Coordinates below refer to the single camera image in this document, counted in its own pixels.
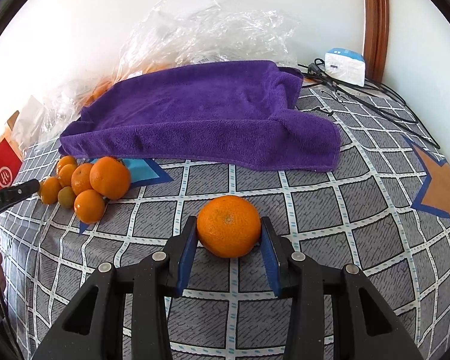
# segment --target label on plastic bag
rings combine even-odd
[[[141,71],[141,70],[136,71],[135,73],[130,74],[130,75],[127,77],[127,80],[128,80],[128,79],[132,79],[132,78],[134,78],[134,77],[141,76],[141,75],[142,75],[142,71]]]
[[[211,58],[202,58],[200,61],[197,62],[197,64],[209,64],[210,62],[216,62]]]

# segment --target bed sheet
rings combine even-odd
[[[366,99],[409,116],[390,100]],[[130,190],[108,205],[100,223],[79,235],[73,210],[32,197],[0,216],[6,296],[19,344],[31,357],[65,305],[102,262],[138,262],[180,233],[188,215],[210,199],[235,194],[270,216],[276,231],[321,264],[360,266],[395,310],[424,358],[450,345],[450,220],[411,205],[426,169],[404,139],[437,161],[425,142],[362,107],[340,102],[324,87],[305,88],[297,108],[336,123],[341,160],[329,173],[255,172],[207,161],[156,161],[173,182]],[[424,133],[421,126],[412,126]],[[54,174],[59,143],[25,160],[17,181]],[[174,359],[267,356],[281,359],[290,300],[270,290],[259,251],[240,259],[196,253],[183,297],[167,299]],[[330,297],[325,296],[325,359],[332,359]],[[131,358],[131,296],[123,327],[124,358]]]

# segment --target purple towel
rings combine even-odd
[[[302,78],[270,61],[195,64],[119,82],[60,136],[77,158],[183,158],[254,170],[335,168],[340,135],[293,110]]]

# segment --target blue gripper pad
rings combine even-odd
[[[265,265],[265,271],[267,272],[268,285],[274,292],[276,297],[279,297],[282,288],[280,286],[280,279],[278,274],[278,260],[275,256],[274,247],[272,241],[265,229],[262,226],[262,237],[260,239],[260,251],[262,252],[263,264]]]
[[[183,290],[187,288],[188,281],[190,280],[190,272],[192,271],[197,244],[197,226],[193,226],[178,264],[178,282],[176,288],[180,296],[182,295]]]

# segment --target orange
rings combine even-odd
[[[39,188],[39,190],[37,192],[37,195],[38,195],[39,198],[42,198],[42,185],[44,184],[44,181],[45,180],[40,181],[40,188]]]
[[[65,157],[60,158],[60,160],[56,164],[56,169],[55,169],[56,175],[59,175],[60,169],[68,164],[77,166],[77,160],[70,155],[66,155]]]
[[[169,69],[171,66],[166,64],[151,64],[150,66],[145,67],[143,73],[154,73],[156,71],[164,71],[165,69]]]
[[[110,81],[109,79],[100,82],[94,89],[94,92],[91,94],[93,100],[98,99],[101,95],[103,95],[105,92],[107,92],[111,87],[112,87],[112,81]]]
[[[130,183],[130,171],[113,157],[100,158],[90,170],[91,187],[110,200],[121,199]]]
[[[58,202],[63,208],[72,208],[76,198],[72,187],[62,188],[58,193]]]
[[[90,170],[93,166],[93,163],[83,163],[73,172],[71,187],[75,195],[80,195],[83,191],[92,189],[90,184]]]
[[[59,200],[59,192],[62,189],[59,179],[49,177],[42,183],[40,198],[43,204],[55,204]]]
[[[80,221],[91,225],[104,216],[105,202],[97,191],[86,190],[75,198],[73,209]]]
[[[72,175],[73,172],[77,169],[77,166],[69,163],[67,165],[63,165],[58,173],[58,180],[60,181],[60,185],[62,187],[70,187],[72,185]]]
[[[222,196],[205,204],[197,217],[200,242],[218,257],[245,256],[260,238],[257,209],[238,196]]]

